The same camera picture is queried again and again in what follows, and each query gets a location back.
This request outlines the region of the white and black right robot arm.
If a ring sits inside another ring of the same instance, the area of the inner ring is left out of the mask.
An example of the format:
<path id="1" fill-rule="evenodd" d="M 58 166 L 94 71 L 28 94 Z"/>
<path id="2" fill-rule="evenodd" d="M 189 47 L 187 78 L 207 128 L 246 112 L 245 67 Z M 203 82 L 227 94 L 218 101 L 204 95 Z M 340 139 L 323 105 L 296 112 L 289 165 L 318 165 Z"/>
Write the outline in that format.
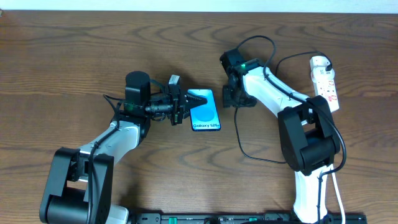
<path id="1" fill-rule="evenodd" d="M 343 145 L 327 100 L 294 91 L 238 49 L 225 51 L 220 62 L 228 76 L 223 106 L 251 108 L 261 102 L 277 117 L 284 163 L 295 172 L 295 216 L 302 223 L 323 223 L 325 182 L 336 171 L 335 155 Z"/>

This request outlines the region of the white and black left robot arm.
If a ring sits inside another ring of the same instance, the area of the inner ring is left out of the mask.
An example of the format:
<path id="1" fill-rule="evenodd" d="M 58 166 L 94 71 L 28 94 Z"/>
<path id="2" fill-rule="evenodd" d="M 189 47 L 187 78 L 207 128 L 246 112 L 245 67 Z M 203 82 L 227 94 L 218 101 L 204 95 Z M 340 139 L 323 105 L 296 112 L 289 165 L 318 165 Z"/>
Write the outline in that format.
<path id="1" fill-rule="evenodd" d="M 173 126 L 207 99 L 142 71 L 126 75 L 124 98 L 112 104 L 109 128 L 77 149 L 61 147 L 52 159 L 40 204 L 42 223 L 130 223 L 129 210 L 111 203 L 115 165 L 144 140 L 152 121 L 168 118 Z"/>

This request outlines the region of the blue Galaxy smartphone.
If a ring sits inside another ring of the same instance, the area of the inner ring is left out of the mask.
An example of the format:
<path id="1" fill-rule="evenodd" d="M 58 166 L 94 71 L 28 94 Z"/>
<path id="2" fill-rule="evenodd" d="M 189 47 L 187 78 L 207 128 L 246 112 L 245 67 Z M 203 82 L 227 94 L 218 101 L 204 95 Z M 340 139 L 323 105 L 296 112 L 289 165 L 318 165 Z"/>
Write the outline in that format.
<path id="1" fill-rule="evenodd" d="M 204 97 L 207 103 L 190 110 L 193 131 L 219 131 L 221 123 L 211 89 L 190 89 L 189 93 Z"/>

